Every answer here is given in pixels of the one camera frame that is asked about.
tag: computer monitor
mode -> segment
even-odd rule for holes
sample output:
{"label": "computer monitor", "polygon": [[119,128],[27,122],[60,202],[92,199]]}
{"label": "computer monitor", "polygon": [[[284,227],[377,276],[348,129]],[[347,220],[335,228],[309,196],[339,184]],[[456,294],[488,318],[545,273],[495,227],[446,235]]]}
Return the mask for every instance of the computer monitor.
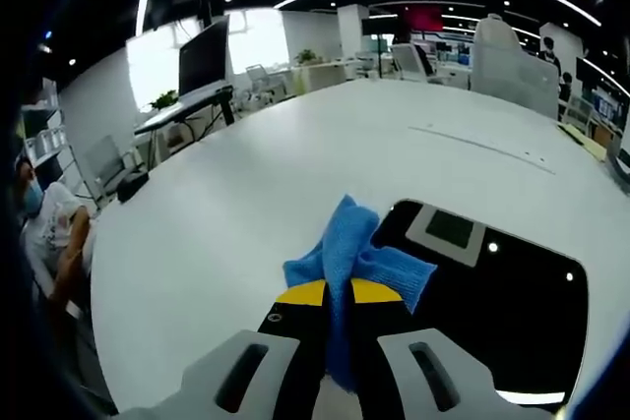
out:
{"label": "computer monitor", "polygon": [[179,50],[179,96],[225,80],[229,17],[207,27]]}

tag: microfiber towel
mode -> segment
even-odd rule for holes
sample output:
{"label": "microfiber towel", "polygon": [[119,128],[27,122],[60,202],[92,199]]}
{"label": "microfiber towel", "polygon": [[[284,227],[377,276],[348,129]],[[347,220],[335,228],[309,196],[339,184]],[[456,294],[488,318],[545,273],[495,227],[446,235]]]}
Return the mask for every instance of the microfiber towel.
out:
{"label": "microfiber towel", "polygon": [[346,290],[351,277],[384,284],[398,292],[411,313],[435,265],[394,248],[370,244],[378,227],[378,215],[344,196],[333,213],[319,243],[299,260],[284,263],[286,285],[326,279],[330,292],[331,329],[326,350],[326,368],[335,382],[354,390],[345,330]]}

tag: face mask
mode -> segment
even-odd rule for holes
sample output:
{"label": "face mask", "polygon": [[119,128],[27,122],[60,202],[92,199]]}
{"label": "face mask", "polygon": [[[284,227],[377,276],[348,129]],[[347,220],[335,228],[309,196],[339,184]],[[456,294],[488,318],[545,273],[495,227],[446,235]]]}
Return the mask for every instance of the face mask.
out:
{"label": "face mask", "polygon": [[41,209],[41,202],[43,201],[43,191],[39,187],[39,183],[36,179],[33,179],[27,191],[24,194],[24,208],[25,212],[30,216],[35,216]]}

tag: white round table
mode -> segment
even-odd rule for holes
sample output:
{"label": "white round table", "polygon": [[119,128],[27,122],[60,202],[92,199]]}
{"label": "white round table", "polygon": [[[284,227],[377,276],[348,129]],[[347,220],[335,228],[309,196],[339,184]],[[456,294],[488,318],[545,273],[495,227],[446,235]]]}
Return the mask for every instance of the white round table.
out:
{"label": "white round table", "polygon": [[94,334],[118,408],[154,405],[186,366],[256,330],[285,289],[283,262],[315,245],[344,194],[381,216],[422,200],[580,261],[590,324],[578,394],[624,333],[630,200],[586,151],[499,99],[354,81],[208,136],[104,210]]}

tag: potted plant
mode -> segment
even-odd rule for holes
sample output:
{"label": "potted plant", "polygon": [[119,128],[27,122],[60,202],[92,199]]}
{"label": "potted plant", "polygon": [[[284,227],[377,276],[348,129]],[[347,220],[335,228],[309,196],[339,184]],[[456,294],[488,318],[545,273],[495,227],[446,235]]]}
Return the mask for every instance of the potted plant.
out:
{"label": "potted plant", "polygon": [[295,56],[295,60],[299,66],[309,66],[321,62],[321,59],[317,57],[313,50],[308,48],[302,49],[299,54]]}
{"label": "potted plant", "polygon": [[151,108],[154,110],[162,110],[176,103],[179,99],[176,90],[169,90],[160,95],[156,100],[151,102]]}

